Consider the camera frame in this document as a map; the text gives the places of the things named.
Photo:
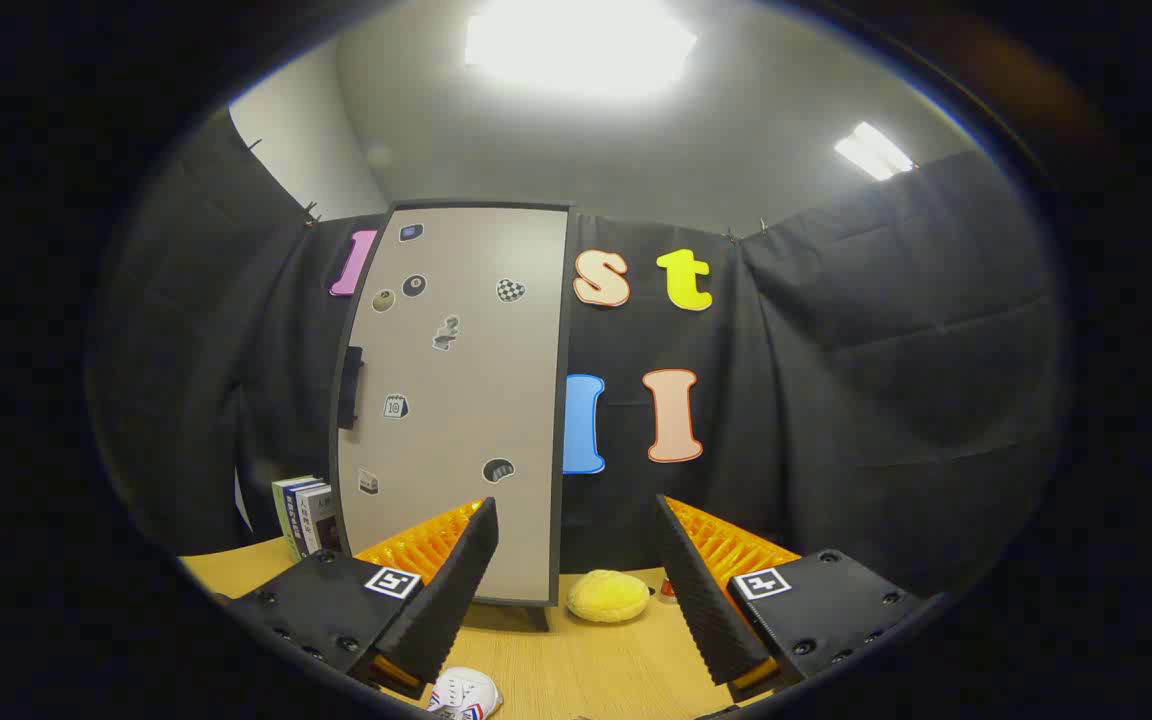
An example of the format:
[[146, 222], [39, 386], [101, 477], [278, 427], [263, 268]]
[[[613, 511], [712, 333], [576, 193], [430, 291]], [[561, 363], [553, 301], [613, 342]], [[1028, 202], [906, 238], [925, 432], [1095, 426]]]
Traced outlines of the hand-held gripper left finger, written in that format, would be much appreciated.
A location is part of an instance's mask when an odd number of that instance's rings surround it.
[[356, 555], [314, 551], [221, 606], [316, 664], [419, 700], [497, 550], [495, 505], [463, 503]]

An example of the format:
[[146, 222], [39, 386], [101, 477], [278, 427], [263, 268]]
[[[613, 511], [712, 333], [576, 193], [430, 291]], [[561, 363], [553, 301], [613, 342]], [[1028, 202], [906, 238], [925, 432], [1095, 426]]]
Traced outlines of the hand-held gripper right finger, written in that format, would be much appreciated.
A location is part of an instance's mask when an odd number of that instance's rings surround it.
[[863, 659], [927, 602], [840, 550], [799, 555], [676, 498], [655, 505], [666, 577], [710, 679], [733, 702]]

